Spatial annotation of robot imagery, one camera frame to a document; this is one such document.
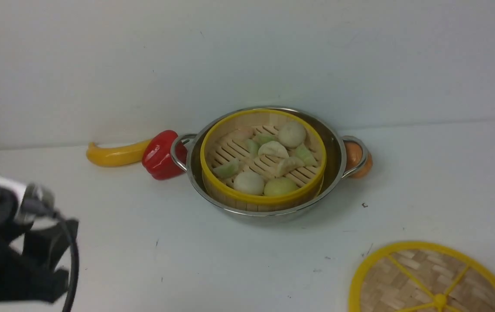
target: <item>bamboo steamer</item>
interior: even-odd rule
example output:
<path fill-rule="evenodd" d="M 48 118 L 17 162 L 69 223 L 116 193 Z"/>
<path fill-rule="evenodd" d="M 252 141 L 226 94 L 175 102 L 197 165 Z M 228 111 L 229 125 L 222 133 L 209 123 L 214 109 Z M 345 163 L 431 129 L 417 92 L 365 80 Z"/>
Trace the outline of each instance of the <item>bamboo steamer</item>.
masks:
<path fill-rule="evenodd" d="M 495 276 L 442 245 L 394 243 L 369 255 L 350 288 L 349 312 L 495 312 Z"/>
<path fill-rule="evenodd" d="M 307 136 L 304 144 L 318 162 L 318 166 L 297 168 L 284 175 L 299 186 L 298 190 L 276 197 L 249 195 L 232 188 L 235 176 L 219 180 L 213 174 L 213 168 L 236 158 L 241 162 L 240 172 L 257 172 L 265 182 L 276 178 L 276 168 L 282 158 L 263 155 L 252 159 L 245 143 L 237 140 L 237 131 L 250 127 L 255 134 L 275 136 L 281 126 L 291 121 L 298 122 L 305 128 Z M 287 150 L 293 155 L 293 149 Z M 281 211 L 308 202 L 319 194 L 326 166 L 326 151 L 318 132 L 301 118 L 278 110 L 254 109 L 229 115 L 216 123 L 202 142 L 200 161 L 204 186 L 208 195 L 215 200 L 243 211 Z"/>

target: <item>yellow banana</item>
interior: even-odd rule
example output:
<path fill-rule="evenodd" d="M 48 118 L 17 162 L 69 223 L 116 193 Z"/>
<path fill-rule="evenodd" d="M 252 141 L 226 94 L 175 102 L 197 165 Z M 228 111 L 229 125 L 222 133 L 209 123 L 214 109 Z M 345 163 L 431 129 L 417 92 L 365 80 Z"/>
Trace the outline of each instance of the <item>yellow banana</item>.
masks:
<path fill-rule="evenodd" d="M 85 156 L 92 164 L 98 166 L 124 166 L 141 161 L 143 152 L 149 145 L 149 142 L 151 142 L 151 139 L 115 148 L 101 148 L 94 142 L 91 142 L 88 145 Z"/>

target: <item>yellow spoke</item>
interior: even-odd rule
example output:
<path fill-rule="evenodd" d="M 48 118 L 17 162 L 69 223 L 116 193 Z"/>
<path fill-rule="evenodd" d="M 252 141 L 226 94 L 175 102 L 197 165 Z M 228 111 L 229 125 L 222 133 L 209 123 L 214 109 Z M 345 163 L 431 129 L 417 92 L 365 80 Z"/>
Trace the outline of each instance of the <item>yellow spoke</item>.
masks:
<path fill-rule="evenodd" d="M 411 273 L 403 265 L 401 265 L 398 261 L 396 261 L 396 259 L 394 259 L 391 255 L 388 255 L 387 257 L 388 257 L 388 259 L 390 259 L 390 261 L 392 261 L 392 263 L 394 263 L 394 265 L 396 265 L 398 267 L 398 269 L 400 269 L 400 271 L 402 271 L 402 273 L 406 274 L 408 278 L 410 278 L 412 281 L 414 281 L 415 284 L 417 284 L 421 288 L 422 291 L 424 291 L 429 297 L 434 298 L 434 295 L 432 294 L 432 292 L 430 292 L 430 290 L 428 290 L 420 282 L 420 280 L 418 280 L 413 275 L 411 275 Z"/>
<path fill-rule="evenodd" d="M 460 310 L 454 308 L 453 306 L 449 306 L 449 305 L 446 306 L 446 309 L 450 310 L 451 312 L 461 312 Z"/>
<path fill-rule="evenodd" d="M 412 306 L 411 308 L 407 308 L 407 309 L 397 310 L 396 312 L 412 312 L 412 311 L 417 311 L 417 310 L 421 310 L 421 309 L 431 308 L 433 306 L 434 306 L 434 303 L 430 302 L 430 303 L 426 303 L 426 304 L 422 304 L 422 305 L 418 305 L 418 306 Z"/>
<path fill-rule="evenodd" d="M 448 296 L 449 293 L 452 292 L 452 290 L 454 290 L 454 288 L 456 287 L 456 285 L 459 283 L 459 281 L 463 278 L 463 275 L 465 275 L 465 273 L 467 273 L 467 270 L 469 270 L 469 265 L 467 265 L 465 267 L 465 269 L 463 269 L 463 271 L 461 271 L 458 276 L 456 277 L 456 280 L 454 280 L 454 282 L 450 285 L 450 287 L 448 287 L 448 289 L 446 289 L 446 291 L 444 292 L 444 295 L 445 296 Z"/>

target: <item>white wall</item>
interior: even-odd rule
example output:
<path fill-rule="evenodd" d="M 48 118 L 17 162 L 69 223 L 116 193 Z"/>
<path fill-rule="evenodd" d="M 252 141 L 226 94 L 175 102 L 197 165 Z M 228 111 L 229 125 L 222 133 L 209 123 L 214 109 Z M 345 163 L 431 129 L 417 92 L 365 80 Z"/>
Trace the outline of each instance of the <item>white wall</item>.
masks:
<path fill-rule="evenodd" d="M 261 103 L 340 128 L 495 118 L 495 1 L 0 0 L 0 147 Z"/>

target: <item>stainless steel pot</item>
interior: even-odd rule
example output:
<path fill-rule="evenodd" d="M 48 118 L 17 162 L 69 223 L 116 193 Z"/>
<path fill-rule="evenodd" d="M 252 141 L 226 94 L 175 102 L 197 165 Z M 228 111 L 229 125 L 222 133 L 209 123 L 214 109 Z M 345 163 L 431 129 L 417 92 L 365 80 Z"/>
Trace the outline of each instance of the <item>stainless steel pot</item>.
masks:
<path fill-rule="evenodd" d="M 200 149 L 202 146 L 203 139 L 208 132 L 208 130 L 214 126 L 222 118 L 225 118 L 229 115 L 235 114 L 241 111 L 249 111 L 252 109 L 275 109 L 277 111 L 284 111 L 297 117 L 302 118 L 306 122 L 308 122 L 315 130 L 319 133 L 323 142 L 325 143 L 326 153 L 327 153 L 327 164 L 325 168 L 325 176 L 323 178 L 323 185 L 321 188 L 321 193 L 313 200 L 290 208 L 283 211 L 270 211 L 270 212 L 256 212 L 256 211 L 241 211 L 239 209 L 228 207 L 225 204 L 219 203 L 218 201 L 212 199 L 205 190 L 205 186 L 202 180 L 202 166 L 200 162 Z M 178 142 L 186 143 L 192 140 L 192 147 L 188 150 L 188 156 L 186 158 L 186 164 L 181 162 L 176 156 L 176 145 Z M 346 169 L 346 147 L 344 146 L 345 142 L 354 142 L 361 146 L 363 151 L 361 161 L 354 168 L 345 171 Z M 174 140 L 171 148 L 170 155 L 172 156 L 173 162 L 182 170 L 184 170 L 188 174 L 188 178 L 190 182 L 194 186 L 195 190 L 208 202 L 212 203 L 215 207 L 219 208 L 226 213 L 229 213 L 233 217 L 242 219 L 244 221 L 256 221 L 256 222 L 274 222 L 274 221 L 285 221 L 288 219 L 292 219 L 298 217 L 302 213 L 309 211 L 312 207 L 315 206 L 317 202 L 327 196 L 330 191 L 338 184 L 341 179 L 347 178 L 351 174 L 359 171 L 367 162 L 368 150 L 359 139 L 353 136 L 342 136 L 339 138 L 336 133 L 327 126 L 322 120 L 312 116 L 307 112 L 303 112 L 299 109 L 293 109 L 288 107 L 250 107 L 246 109 L 240 109 L 235 112 L 228 113 L 214 120 L 210 124 L 208 124 L 203 130 L 201 130 L 198 134 L 184 134 L 182 136 L 178 136 L 176 140 Z"/>

